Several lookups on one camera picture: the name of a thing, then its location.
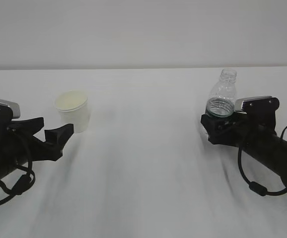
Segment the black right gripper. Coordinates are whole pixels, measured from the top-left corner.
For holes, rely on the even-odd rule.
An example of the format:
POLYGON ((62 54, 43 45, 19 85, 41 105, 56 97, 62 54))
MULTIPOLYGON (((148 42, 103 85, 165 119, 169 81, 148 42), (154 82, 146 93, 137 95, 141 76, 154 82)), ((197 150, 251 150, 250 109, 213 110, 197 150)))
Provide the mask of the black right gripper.
POLYGON ((208 134, 208 141, 214 145, 267 149, 278 144, 275 130, 265 122, 252 119, 236 120, 234 115, 220 118, 203 114, 201 124, 208 134))

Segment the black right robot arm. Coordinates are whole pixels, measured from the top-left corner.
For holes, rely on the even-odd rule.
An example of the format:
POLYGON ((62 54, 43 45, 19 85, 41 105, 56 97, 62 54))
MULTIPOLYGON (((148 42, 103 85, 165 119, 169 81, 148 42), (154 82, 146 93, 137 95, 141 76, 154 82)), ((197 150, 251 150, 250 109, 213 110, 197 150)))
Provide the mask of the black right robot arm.
POLYGON ((251 191, 260 196, 281 196, 287 193, 287 141, 282 135, 277 136, 273 129, 239 113, 226 118, 203 114, 201 124, 208 133, 208 141, 211 144, 238 148, 238 169, 251 191), (261 184, 250 181, 242 167, 242 153, 248 154, 277 174, 284 188, 269 191, 261 184))

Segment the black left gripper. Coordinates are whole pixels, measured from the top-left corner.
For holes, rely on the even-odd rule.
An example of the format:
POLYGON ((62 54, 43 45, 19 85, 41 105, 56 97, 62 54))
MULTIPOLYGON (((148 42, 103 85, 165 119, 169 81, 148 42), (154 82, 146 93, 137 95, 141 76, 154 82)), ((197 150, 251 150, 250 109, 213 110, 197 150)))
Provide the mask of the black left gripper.
POLYGON ((9 174, 28 162, 57 161, 73 135, 73 124, 45 130, 45 141, 35 137, 44 118, 12 120, 0 124, 0 174, 9 174))

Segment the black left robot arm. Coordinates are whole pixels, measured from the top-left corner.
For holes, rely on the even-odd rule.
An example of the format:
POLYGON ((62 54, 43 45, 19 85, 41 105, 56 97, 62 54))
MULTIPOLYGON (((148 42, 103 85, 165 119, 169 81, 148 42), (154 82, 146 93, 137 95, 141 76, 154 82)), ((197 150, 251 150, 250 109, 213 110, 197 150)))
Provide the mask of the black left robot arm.
POLYGON ((74 134, 73 124, 45 130, 45 141, 41 141, 35 134, 43 127, 42 117, 0 123, 0 179, 27 163, 28 152, 33 162, 62 157, 65 144, 74 134))

